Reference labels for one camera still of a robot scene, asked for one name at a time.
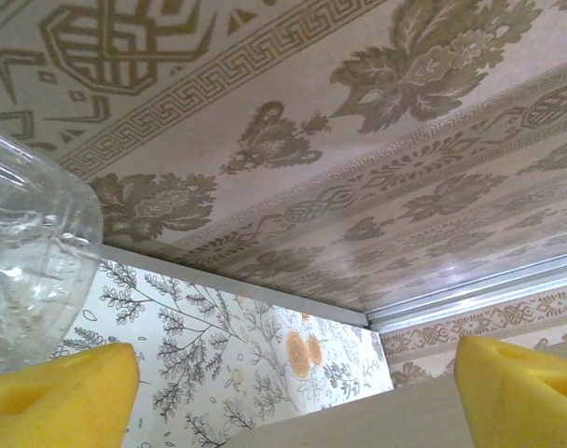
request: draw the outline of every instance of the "floral wallpaper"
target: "floral wallpaper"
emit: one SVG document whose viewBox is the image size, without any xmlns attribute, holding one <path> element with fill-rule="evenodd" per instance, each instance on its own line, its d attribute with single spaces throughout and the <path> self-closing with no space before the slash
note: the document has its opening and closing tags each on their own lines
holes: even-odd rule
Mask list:
<svg viewBox="0 0 567 448">
<path fill-rule="evenodd" d="M 567 341 L 567 287 L 381 334 L 394 386 L 453 373 L 460 337 L 473 334 L 529 348 Z"/>
<path fill-rule="evenodd" d="M 567 253 L 567 0 L 0 1 L 0 130 L 109 245 L 372 311 Z"/>
<path fill-rule="evenodd" d="M 118 341 L 141 371 L 124 447 L 216 448 L 393 388 L 377 333 L 104 259 L 53 357 Z"/>
</svg>

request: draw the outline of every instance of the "ceiling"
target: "ceiling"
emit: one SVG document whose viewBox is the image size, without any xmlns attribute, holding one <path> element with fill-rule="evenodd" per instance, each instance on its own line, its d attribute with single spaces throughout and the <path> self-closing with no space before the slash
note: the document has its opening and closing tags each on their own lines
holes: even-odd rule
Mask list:
<svg viewBox="0 0 567 448">
<path fill-rule="evenodd" d="M 0 0 L 0 129 L 110 245 L 372 311 L 567 253 L 567 0 Z"/>
</svg>

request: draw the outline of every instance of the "plastic bottle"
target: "plastic bottle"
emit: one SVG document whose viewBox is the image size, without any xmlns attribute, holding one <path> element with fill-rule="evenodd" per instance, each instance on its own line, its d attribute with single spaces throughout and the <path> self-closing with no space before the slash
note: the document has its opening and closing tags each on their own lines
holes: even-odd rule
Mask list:
<svg viewBox="0 0 567 448">
<path fill-rule="evenodd" d="M 0 135 L 0 373 L 53 354 L 87 298 L 102 233 L 85 182 Z"/>
</svg>

